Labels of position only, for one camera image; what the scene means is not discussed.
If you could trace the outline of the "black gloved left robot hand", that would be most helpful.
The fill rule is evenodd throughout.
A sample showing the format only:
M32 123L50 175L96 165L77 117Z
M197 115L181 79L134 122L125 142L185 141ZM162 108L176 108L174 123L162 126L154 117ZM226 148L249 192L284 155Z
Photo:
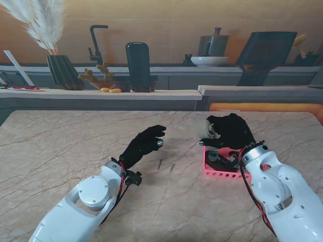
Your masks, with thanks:
M144 155L157 151L162 147L164 142L161 137L165 135L166 129L164 126L155 125L140 132L119 156L119 161L123 164L124 169L130 169Z

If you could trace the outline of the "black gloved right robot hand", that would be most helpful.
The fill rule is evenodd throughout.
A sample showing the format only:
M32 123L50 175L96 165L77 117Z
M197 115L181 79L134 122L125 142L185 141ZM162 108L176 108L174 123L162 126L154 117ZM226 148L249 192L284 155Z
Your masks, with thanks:
M213 125L215 132L220 137L216 139L201 139L199 145L237 150L256 143L246 121L235 113L227 116L210 115L207 120Z

